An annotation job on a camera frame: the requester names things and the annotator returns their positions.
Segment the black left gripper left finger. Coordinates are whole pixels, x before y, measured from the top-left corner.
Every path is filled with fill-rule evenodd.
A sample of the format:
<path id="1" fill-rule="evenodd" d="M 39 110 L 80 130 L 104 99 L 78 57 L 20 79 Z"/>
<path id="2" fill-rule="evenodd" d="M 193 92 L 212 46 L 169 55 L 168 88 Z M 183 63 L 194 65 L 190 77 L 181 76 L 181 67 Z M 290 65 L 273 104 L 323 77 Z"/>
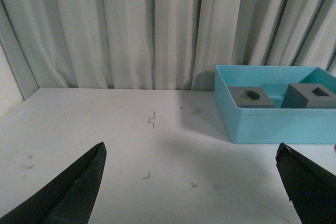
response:
<path id="1" fill-rule="evenodd" d="M 96 144 L 1 223 L 88 223 L 101 185 L 107 150 Z"/>

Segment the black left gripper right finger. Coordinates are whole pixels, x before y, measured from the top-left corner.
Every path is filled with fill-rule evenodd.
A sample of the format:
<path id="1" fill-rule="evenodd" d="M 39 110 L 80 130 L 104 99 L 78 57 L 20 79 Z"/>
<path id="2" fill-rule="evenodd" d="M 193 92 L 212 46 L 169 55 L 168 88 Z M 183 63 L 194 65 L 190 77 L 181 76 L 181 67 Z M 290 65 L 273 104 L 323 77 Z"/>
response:
<path id="1" fill-rule="evenodd" d="M 302 223 L 335 223 L 335 175 L 285 143 L 276 154 L 283 186 Z"/>

